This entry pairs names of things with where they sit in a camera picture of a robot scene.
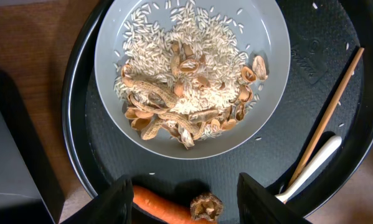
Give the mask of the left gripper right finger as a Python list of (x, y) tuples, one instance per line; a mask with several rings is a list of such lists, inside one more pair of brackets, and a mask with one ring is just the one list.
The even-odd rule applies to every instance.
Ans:
[(239, 173), (237, 204), (241, 224), (307, 224), (247, 173)]

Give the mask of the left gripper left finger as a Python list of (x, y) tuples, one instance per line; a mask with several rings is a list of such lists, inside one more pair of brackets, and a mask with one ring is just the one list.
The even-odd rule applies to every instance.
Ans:
[(131, 223), (133, 185), (122, 175), (102, 194), (64, 221), (64, 224), (125, 224)]

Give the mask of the wooden chopstick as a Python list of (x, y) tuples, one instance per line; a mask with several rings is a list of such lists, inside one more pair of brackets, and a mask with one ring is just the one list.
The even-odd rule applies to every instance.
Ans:
[(340, 84), (338, 85), (333, 97), (331, 98), (331, 101), (330, 103), (328, 104), (327, 108), (326, 108), (326, 111), (324, 112), (319, 124), (318, 124), (318, 127), (316, 128), (304, 154), (302, 155), (289, 183), (288, 183), (288, 186), (291, 187), (291, 185), (296, 181), (296, 179), (300, 176), (300, 174), (302, 173), (303, 169), (305, 168), (305, 166), (307, 165), (308, 163), (308, 160), (310, 159), (321, 135), (323, 134), (324, 132), (324, 129), (325, 127), (327, 126), (327, 124), (329, 123), (329, 120), (331, 119), (333, 113), (334, 113), (334, 110), (336, 109), (337, 105), (338, 105), (338, 102), (339, 100), (341, 99), (342, 97), (342, 94), (344, 93), (344, 90), (346, 89), (347, 87), (347, 84), (349, 83), (351, 77), (352, 77), (352, 74), (354, 73), (354, 70), (359, 62), (359, 60), (361, 59), (362, 57), (362, 54), (364, 53), (364, 48), (363, 47), (359, 47), (354, 58), (352, 59), (349, 67), (347, 68), (347, 71), (345, 72)]

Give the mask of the white plastic fork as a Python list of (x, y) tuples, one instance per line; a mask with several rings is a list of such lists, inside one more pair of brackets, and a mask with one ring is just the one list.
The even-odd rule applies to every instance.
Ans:
[(310, 178), (310, 176), (329, 158), (341, 145), (342, 138), (333, 136), (322, 146), (315, 154), (308, 165), (302, 170), (302, 173), (282, 194), (276, 195), (276, 198), (286, 203), (291, 196)]

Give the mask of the peanut shells and rice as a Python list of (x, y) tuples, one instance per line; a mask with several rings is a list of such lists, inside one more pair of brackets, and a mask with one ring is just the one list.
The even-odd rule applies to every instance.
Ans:
[(194, 1), (171, 7), (173, 23), (148, 21), (146, 3), (125, 22), (126, 62), (117, 67), (116, 95), (125, 101), (131, 128), (148, 141), (165, 129), (190, 148), (243, 121), (258, 101), (252, 84), (268, 78), (263, 57), (248, 58), (231, 30), (235, 21)]

